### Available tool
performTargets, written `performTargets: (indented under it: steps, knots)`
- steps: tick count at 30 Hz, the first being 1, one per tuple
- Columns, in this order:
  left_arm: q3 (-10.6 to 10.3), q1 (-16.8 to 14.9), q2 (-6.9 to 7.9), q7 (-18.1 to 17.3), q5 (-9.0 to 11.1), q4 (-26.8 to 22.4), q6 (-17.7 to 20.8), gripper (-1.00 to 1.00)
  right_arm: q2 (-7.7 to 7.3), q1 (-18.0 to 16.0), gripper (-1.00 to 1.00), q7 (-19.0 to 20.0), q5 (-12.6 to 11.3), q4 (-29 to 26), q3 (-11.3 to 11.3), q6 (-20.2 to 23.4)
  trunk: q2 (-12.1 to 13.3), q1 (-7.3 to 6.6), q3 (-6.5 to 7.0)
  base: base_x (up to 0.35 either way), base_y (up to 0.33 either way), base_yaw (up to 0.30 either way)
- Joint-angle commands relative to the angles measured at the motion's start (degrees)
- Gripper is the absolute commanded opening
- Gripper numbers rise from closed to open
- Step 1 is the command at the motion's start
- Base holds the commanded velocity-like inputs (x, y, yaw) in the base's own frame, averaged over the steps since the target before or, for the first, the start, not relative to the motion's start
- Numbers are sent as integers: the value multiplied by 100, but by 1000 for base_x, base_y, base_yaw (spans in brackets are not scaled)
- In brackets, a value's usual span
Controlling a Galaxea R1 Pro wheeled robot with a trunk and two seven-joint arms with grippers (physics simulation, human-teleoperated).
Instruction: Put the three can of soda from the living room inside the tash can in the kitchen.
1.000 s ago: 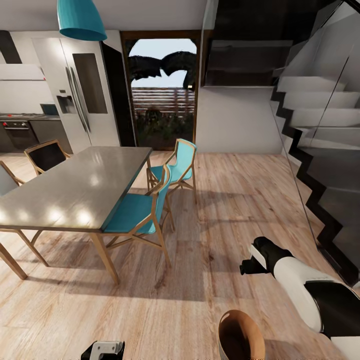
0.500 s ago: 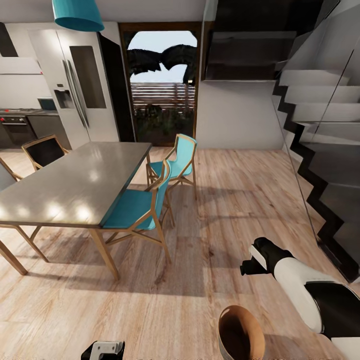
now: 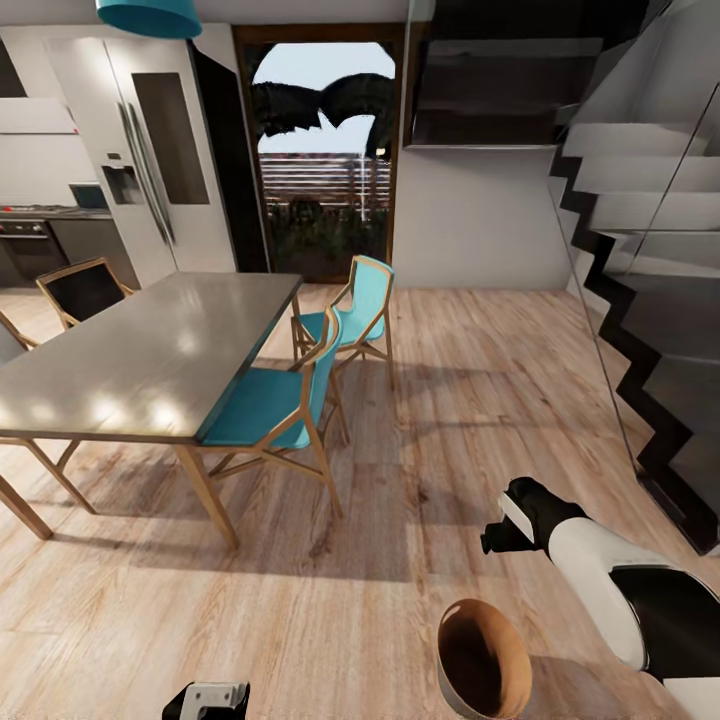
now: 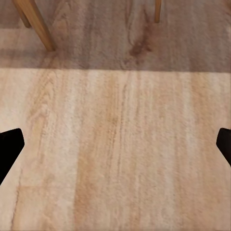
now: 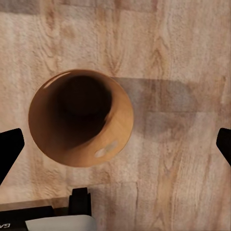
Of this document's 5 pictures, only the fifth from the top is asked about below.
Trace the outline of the trash can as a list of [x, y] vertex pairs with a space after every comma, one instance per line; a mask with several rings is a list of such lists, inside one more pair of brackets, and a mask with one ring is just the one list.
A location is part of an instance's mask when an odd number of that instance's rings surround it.
[[[88, 68], [61, 71], [33, 94], [28, 129], [40, 152], [65, 167], [104, 164], [126, 145], [134, 127], [131, 100], [123, 87]], [[95, 157], [113, 141], [116, 147]]]

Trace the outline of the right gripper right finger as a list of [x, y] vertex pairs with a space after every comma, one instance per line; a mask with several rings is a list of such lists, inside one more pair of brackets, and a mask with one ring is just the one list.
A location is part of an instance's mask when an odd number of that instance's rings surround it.
[[220, 128], [216, 141], [218, 149], [221, 151], [229, 165], [231, 166], [231, 130]]

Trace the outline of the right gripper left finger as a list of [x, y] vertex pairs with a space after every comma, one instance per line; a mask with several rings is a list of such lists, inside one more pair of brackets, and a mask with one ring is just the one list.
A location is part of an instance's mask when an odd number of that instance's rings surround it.
[[0, 185], [25, 145], [20, 128], [0, 133]]

